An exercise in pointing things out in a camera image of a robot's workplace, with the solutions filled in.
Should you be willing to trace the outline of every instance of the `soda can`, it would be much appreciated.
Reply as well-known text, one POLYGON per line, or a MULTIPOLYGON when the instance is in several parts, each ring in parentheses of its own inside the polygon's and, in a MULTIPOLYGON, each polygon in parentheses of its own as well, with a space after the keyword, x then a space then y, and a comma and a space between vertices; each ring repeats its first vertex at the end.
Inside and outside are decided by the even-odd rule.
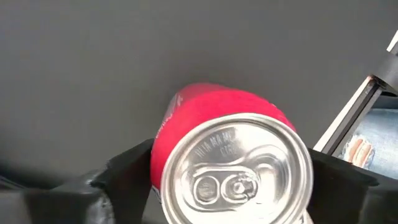
POLYGON ((309 153, 274 105, 196 84, 172 100, 152 149, 151 179, 169 223, 296 223, 313 182, 309 153))

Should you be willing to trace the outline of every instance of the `black holder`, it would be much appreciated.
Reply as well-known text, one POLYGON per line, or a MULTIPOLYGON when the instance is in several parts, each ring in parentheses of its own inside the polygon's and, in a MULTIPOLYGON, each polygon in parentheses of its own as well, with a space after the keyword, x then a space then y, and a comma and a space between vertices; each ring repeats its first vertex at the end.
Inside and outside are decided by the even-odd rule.
MULTIPOLYGON (((2 223, 141 223, 150 192, 153 139, 112 158, 103 169, 52 190, 0 193, 2 223)), ((315 224, 398 223, 398 180, 309 149, 314 188, 308 212, 315 224)), ((7 183, 4 188, 18 188, 7 183)))

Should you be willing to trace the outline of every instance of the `gray background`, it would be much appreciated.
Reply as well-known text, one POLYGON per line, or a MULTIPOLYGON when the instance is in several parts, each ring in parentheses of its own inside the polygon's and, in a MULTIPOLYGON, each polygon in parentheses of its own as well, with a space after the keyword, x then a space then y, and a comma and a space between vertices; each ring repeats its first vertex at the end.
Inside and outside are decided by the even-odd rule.
POLYGON ((0 2, 0 166, 59 184, 154 136, 192 82, 268 98, 314 146, 398 1, 0 2))

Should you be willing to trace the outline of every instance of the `can rim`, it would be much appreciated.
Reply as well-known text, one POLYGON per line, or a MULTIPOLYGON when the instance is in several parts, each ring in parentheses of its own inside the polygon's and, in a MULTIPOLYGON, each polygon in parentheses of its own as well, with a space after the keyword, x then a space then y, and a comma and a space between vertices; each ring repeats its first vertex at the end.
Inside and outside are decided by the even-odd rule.
POLYGON ((304 210, 306 209, 309 201, 310 201, 310 196, 312 193, 312 188, 313 188, 313 167, 312 167, 312 160, 310 157, 310 153, 307 150, 307 147, 303 143, 303 141, 300 139, 298 134, 294 132, 291 128, 289 128, 286 124, 283 122, 271 118, 269 116, 263 115, 263 114, 256 114, 256 113, 238 113, 238 114, 232 114, 232 115, 227 115, 227 116, 222 116, 219 118, 211 119, 209 121, 206 121, 197 127, 193 128, 191 131, 189 131, 179 142, 177 145, 173 148, 172 152, 169 155, 169 158, 167 159, 163 172, 162 172, 162 180, 160 183, 160 196, 161 196, 161 202, 162 202, 162 209, 164 211, 165 217, 169 223, 178 223, 178 224, 187 224, 191 223, 190 221, 187 220, 186 217, 182 217, 181 215, 178 215, 177 210, 179 208, 175 208, 175 205, 173 204, 173 198, 170 195, 170 192, 172 191, 173 187, 171 183, 171 178, 173 172, 174 166, 177 164, 175 162, 176 158, 180 156, 182 153, 184 153, 184 146, 189 145, 189 143, 194 139, 195 136, 201 134, 202 132, 206 131, 207 129, 223 124, 223 123, 232 123, 232 122, 242 122, 242 121, 247 121, 248 123, 253 123, 257 122, 261 126, 272 126, 275 130, 277 130, 281 134, 285 134, 285 136, 288 136, 287 139, 289 141, 297 146, 297 155, 298 155, 298 163, 300 164, 301 170, 299 172, 300 174, 300 183, 298 184, 299 189, 297 189, 297 195, 295 196, 295 200, 293 200, 293 203, 290 205, 287 205, 289 209, 281 213, 275 222, 272 223, 291 223, 300 218, 301 215, 303 215, 304 210))

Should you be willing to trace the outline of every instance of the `pull tab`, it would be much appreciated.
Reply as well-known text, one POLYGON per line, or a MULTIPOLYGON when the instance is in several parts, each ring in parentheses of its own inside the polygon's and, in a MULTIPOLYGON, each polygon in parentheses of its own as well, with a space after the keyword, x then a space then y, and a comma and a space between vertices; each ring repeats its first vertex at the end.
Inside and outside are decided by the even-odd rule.
POLYGON ((185 202, 201 211, 229 210, 246 203, 257 194, 259 179, 244 166, 192 167, 184 173, 185 202))
POLYGON ((231 175, 222 183, 221 192, 229 203, 246 203, 256 196, 257 182, 247 174, 231 175))

